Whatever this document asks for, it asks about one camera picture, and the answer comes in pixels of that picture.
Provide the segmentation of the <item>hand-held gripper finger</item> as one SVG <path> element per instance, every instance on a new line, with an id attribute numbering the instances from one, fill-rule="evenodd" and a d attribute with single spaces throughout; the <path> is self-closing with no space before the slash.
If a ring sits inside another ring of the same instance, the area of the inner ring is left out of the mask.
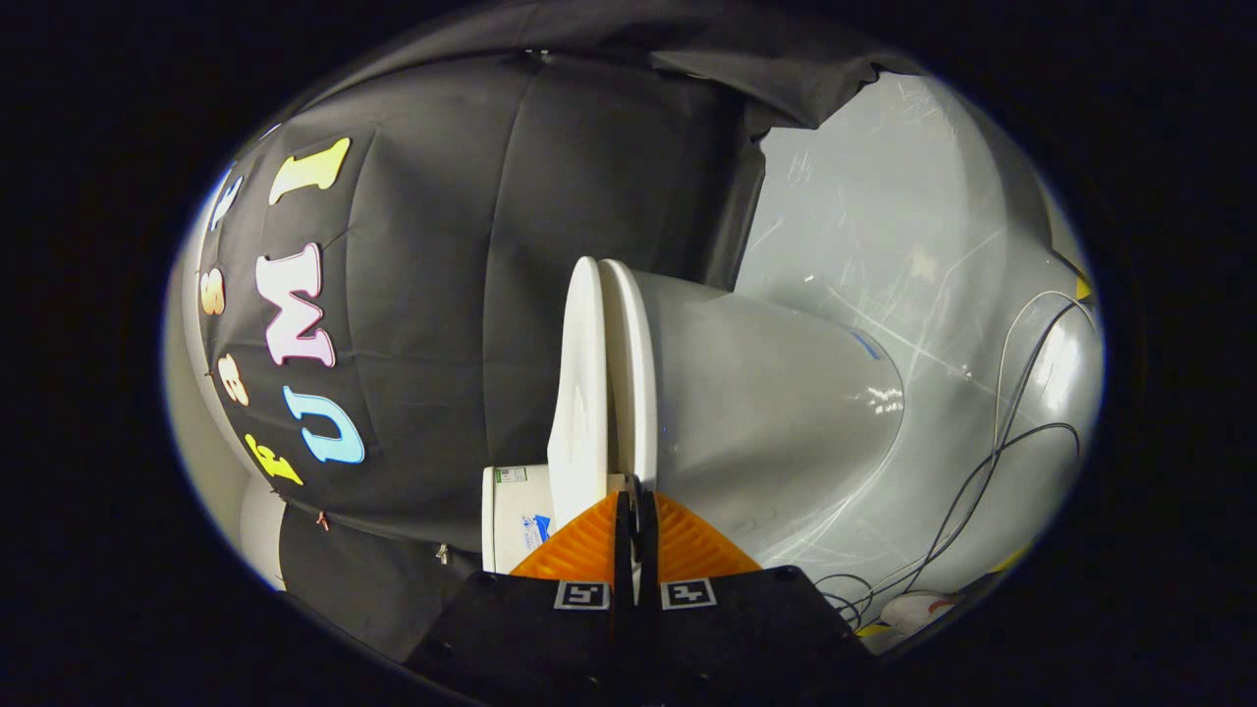
<path id="1" fill-rule="evenodd" d="M 520 572 L 471 572 L 405 662 L 476 706 L 605 706 L 628 606 L 628 494 L 595 503 Z"/>
<path id="2" fill-rule="evenodd" d="M 642 706 L 866 706 L 874 657 L 803 569 L 762 569 L 683 504 L 639 515 Z"/>

